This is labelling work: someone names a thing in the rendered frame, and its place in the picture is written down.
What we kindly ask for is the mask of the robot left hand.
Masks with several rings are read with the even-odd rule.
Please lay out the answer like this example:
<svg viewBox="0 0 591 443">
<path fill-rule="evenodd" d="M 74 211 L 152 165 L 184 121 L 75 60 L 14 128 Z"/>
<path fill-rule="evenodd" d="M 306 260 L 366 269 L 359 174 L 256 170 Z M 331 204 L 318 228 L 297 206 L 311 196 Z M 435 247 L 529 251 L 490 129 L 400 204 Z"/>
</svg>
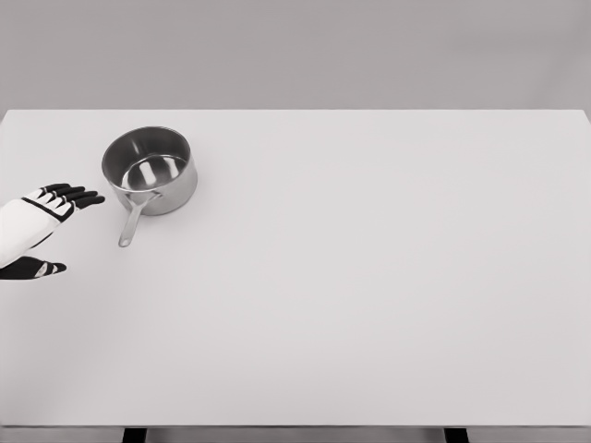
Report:
<svg viewBox="0 0 591 443">
<path fill-rule="evenodd" d="M 0 281 L 29 281 L 66 271 L 66 265 L 31 257 L 75 213 L 105 197 L 84 186 L 57 183 L 34 189 L 0 207 Z"/>
</svg>

